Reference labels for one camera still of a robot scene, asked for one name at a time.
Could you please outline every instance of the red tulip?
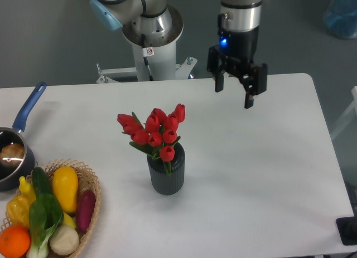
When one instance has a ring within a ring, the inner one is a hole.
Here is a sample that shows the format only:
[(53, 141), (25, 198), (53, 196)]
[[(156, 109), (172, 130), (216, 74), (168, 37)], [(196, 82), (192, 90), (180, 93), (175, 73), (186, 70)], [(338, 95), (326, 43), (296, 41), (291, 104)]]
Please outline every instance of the red tulip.
[(162, 135), (160, 132), (152, 132), (149, 135), (148, 143), (154, 148), (159, 147), (162, 144)]
[(185, 120), (186, 112), (185, 105), (177, 104), (173, 114), (177, 117), (179, 123), (182, 123)]
[(160, 121), (158, 116), (155, 114), (150, 114), (145, 123), (145, 131), (148, 133), (157, 132), (160, 128)]
[(169, 114), (165, 122), (163, 123), (163, 126), (165, 127), (165, 129), (172, 129), (176, 131), (179, 127), (179, 120), (177, 119), (176, 115)]
[(126, 134), (131, 134), (136, 130), (143, 129), (143, 126), (140, 123), (126, 123), (123, 125), (123, 129)]
[(167, 129), (162, 134), (163, 141), (166, 144), (172, 144), (177, 139), (177, 134), (172, 129)]
[(143, 129), (136, 130), (131, 133), (130, 138), (139, 145), (145, 145), (148, 142), (149, 134)]
[(166, 113), (163, 112), (161, 109), (153, 109), (152, 113), (154, 113), (156, 116), (158, 116), (158, 119), (160, 121), (160, 124), (163, 124), (164, 121), (166, 120), (167, 116)]
[(174, 156), (175, 156), (175, 150), (171, 145), (166, 145), (160, 150), (160, 158), (164, 162), (172, 161)]
[(118, 114), (117, 121), (124, 127), (124, 124), (126, 123), (134, 123), (135, 119), (133, 116), (127, 114)]

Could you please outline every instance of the dark gray vase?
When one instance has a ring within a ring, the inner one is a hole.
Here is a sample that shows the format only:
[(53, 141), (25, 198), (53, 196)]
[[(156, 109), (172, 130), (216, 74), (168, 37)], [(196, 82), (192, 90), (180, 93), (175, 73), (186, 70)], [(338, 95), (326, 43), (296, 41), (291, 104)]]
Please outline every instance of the dark gray vase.
[(166, 173), (161, 159), (147, 156), (147, 163), (154, 189), (162, 195), (172, 195), (179, 191), (185, 180), (185, 151), (180, 143), (174, 147), (175, 156), (171, 161), (171, 175)]

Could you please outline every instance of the orange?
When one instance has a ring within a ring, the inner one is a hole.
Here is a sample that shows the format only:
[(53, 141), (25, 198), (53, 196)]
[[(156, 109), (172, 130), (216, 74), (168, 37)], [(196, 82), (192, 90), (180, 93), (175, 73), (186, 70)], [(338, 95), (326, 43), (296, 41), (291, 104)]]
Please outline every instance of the orange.
[(0, 254), (6, 258), (19, 258), (31, 243), (30, 233), (21, 226), (9, 226), (0, 235)]

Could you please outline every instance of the cucumber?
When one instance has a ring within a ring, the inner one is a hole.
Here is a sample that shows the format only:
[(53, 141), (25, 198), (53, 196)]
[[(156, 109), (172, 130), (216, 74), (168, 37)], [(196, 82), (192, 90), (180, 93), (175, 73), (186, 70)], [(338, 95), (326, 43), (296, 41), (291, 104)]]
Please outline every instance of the cucumber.
[(36, 197), (43, 193), (53, 194), (50, 181), (41, 167), (36, 167), (32, 170), (32, 185)]

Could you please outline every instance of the wicker basket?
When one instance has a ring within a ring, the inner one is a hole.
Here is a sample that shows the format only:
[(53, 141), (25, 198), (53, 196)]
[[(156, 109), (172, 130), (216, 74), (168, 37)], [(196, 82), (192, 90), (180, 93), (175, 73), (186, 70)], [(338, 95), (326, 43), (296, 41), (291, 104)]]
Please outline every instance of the wicker basket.
[[(89, 225), (87, 232), (81, 233), (77, 230), (78, 235), (79, 235), (79, 246), (75, 250), (75, 252), (73, 252), (71, 255), (60, 256), (60, 255), (55, 254), (51, 250), (51, 248), (49, 248), (50, 252), (49, 252), (49, 255), (47, 256), (47, 258), (60, 258), (60, 257), (75, 258), (75, 257), (77, 257), (78, 254), (81, 252), (81, 250), (84, 248), (84, 246), (93, 230), (93, 227), (97, 221), (98, 213), (99, 213), (99, 209), (100, 209), (100, 184), (99, 184), (98, 177), (95, 175), (93, 170), (90, 169), (83, 162), (78, 162), (77, 160), (71, 160), (71, 159), (67, 159), (67, 160), (61, 159), (61, 160), (55, 160), (53, 162), (44, 164), (41, 167), (42, 167), (42, 169), (44, 169), (50, 182), (52, 183), (54, 172), (62, 166), (69, 166), (69, 167), (72, 167), (73, 169), (75, 169), (77, 176), (78, 176), (78, 182), (79, 182), (78, 183), (78, 197), (80, 197), (80, 195), (84, 191), (86, 191), (87, 189), (90, 189), (94, 192), (96, 201), (95, 201), (94, 212), (91, 217), (90, 225)], [(32, 183), (32, 176), (27, 176), (26, 180), (28, 182)], [(17, 190), (15, 196), (19, 196), (19, 195), (21, 195), (21, 192), (20, 192), (20, 190)], [(11, 221), (8, 218), (8, 215), (6, 213), (6, 218), (4, 218), (3, 225), (0, 227), (0, 233), (10, 225), (11, 225)]]

